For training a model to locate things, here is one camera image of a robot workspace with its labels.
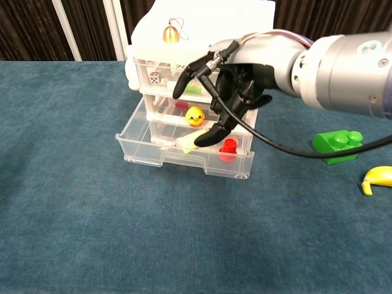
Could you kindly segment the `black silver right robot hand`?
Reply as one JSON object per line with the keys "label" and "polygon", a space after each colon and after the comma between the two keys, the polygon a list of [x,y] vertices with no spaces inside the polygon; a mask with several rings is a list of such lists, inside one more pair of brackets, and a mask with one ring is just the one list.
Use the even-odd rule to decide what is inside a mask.
{"label": "black silver right robot hand", "polygon": [[189,82],[197,79],[212,97],[210,109],[219,115],[209,131],[195,139],[195,145],[207,147],[224,140],[238,125],[232,114],[242,118],[271,101],[263,93],[266,89],[295,96],[293,66],[311,46],[307,38],[277,29],[220,41],[190,63],[179,76],[172,97],[180,98]]}

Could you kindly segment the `clear drawer with red stamp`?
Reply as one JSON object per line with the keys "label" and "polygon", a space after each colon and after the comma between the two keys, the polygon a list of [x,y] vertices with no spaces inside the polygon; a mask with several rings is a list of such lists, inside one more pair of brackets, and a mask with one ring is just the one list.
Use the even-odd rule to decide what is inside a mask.
{"label": "clear drawer with red stamp", "polygon": [[175,108],[179,100],[165,96],[144,95],[116,139],[124,153],[124,160],[132,163],[160,167],[164,163],[202,168],[207,175],[247,179],[251,172],[254,152],[251,151],[252,135],[237,126],[226,138],[237,142],[236,160],[223,162],[220,148],[224,140],[209,151],[195,150],[185,154],[175,147],[177,138],[199,129],[210,129],[218,116],[209,109],[206,99],[188,102],[189,108],[197,106],[205,114],[201,126],[192,127],[185,119],[187,110]]}

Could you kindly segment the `white plastic drawer cabinet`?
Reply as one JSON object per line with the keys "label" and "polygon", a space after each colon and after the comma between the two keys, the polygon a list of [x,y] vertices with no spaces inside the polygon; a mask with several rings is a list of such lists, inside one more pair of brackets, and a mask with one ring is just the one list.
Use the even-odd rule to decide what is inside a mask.
{"label": "white plastic drawer cabinet", "polygon": [[[267,0],[155,0],[132,35],[134,60],[188,65],[204,56],[211,45],[273,27],[275,5]],[[189,40],[165,43],[163,31],[170,18],[184,18]],[[177,100],[198,102],[209,97],[182,95]]]}

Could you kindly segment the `green white glue stick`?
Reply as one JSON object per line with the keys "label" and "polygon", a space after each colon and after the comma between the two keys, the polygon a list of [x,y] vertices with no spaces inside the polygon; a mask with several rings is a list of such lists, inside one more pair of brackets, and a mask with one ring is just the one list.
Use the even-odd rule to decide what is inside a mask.
{"label": "green white glue stick", "polygon": [[[168,81],[167,82],[167,89],[174,90],[176,86],[175,81]],[[200,83],[189,83],[183,92],[184,94],[193,94],[193,95],[204,95],[206,94],[205,88]]]}

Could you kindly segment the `yellow chick toy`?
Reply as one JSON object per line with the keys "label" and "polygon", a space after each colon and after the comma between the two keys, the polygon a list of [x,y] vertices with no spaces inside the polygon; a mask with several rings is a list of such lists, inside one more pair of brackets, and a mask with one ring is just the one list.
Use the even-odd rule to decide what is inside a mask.
{"label": "yellow chick toy", "polygon": [[197,106],[191,106],[185,115],[186,122],[192,127],[201,126],[205,119],[205,114],[201,108]]}

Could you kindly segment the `red plastic stamp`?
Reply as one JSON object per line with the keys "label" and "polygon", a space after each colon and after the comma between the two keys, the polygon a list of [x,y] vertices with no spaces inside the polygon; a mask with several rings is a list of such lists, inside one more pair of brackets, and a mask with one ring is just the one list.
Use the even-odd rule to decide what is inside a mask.
{"label": "red plastic stamp", "polygon": [[220,148],[219,158],[223,162],[233,162],[236,160],[236,149],[237,149],[237,142],[232,139],[228,138],[224,141],[222,147]]}

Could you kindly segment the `small gold bell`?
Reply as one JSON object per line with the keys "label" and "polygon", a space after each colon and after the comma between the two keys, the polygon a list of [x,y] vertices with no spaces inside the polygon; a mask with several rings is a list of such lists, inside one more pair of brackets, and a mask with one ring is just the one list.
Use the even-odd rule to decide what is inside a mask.
{"label": "small gold bell", "polygon": [[179,43],[180,40],[188,41],[189,36],[184,31],[184,18],[170,18],[163,31],[162,39],[165,43]]}

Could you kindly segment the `white fishing game toy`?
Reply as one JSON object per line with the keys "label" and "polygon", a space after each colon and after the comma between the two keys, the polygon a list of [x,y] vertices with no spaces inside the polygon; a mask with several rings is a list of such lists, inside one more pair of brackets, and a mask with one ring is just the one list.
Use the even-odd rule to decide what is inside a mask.
{"label": "white fishing game toy", "polygon": [[125,74],[128,80],[128,87],[133,91],[140,90],[140,81],[138,77],[137,67],[134,60],[134,49],[132,45],[126,47],[126,63]]}

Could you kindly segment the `green building block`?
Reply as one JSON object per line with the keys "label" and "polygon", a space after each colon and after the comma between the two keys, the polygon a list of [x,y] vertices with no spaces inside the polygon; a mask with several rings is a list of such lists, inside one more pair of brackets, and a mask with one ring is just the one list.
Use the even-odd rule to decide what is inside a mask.
{"label": "green building block", "polygon": [[320,153],[336,153],[361,147],[362,142],[361,132],[342,129],[316,134],[312,146]]}

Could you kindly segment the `yellow toy banana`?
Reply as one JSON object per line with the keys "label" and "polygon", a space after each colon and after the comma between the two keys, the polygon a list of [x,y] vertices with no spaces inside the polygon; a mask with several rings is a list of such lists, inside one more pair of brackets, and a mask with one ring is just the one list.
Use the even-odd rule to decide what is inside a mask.
{"label": "yellow toy banana", "polygon": [[364,195],[373,195],[372,185],[392,187],[392,166],[384,165],[370,169],[361,183]]}

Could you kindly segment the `teal table cloth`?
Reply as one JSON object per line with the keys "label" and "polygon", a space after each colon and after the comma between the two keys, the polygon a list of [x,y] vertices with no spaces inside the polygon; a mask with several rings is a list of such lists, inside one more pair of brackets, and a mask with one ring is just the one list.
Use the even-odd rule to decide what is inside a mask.
{"label": "teal table cloth", "polygon": [[123,159],[121,62],[0,61],[0,294],[392,294],[392,146],[249,179]]}

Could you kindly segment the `black pleated curtain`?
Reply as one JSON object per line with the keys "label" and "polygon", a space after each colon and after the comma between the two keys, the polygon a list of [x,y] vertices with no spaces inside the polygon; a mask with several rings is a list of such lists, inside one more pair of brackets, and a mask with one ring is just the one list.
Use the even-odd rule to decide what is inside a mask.
{"label": "black pleated curtain", "polygon": [[[392,29],[392,0],[273,0],[274,27],[311,40]],[[60,0],[81,59],[116,60],[103,0]],[[0,60],[73,61],[52,0],[0,0]]]}

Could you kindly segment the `double white frame post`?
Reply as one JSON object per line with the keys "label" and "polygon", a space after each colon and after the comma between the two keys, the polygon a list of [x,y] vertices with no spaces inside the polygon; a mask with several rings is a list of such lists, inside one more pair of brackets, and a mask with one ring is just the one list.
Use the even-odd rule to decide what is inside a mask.
{"label": "double white frame post", "polygon": [[127,32],[123,19],[120,0],[102,0],[111,33],[116,58],[118,61],[126,60],[128,46]]}

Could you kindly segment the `single white frame post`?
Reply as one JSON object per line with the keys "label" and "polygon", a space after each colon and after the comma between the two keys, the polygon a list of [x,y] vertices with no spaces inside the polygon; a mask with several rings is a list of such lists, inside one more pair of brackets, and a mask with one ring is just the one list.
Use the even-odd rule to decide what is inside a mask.
{"label": "single white frame post", "polygon": [[61,0],[51,0],[75,61],[82,61],[78,45]]}

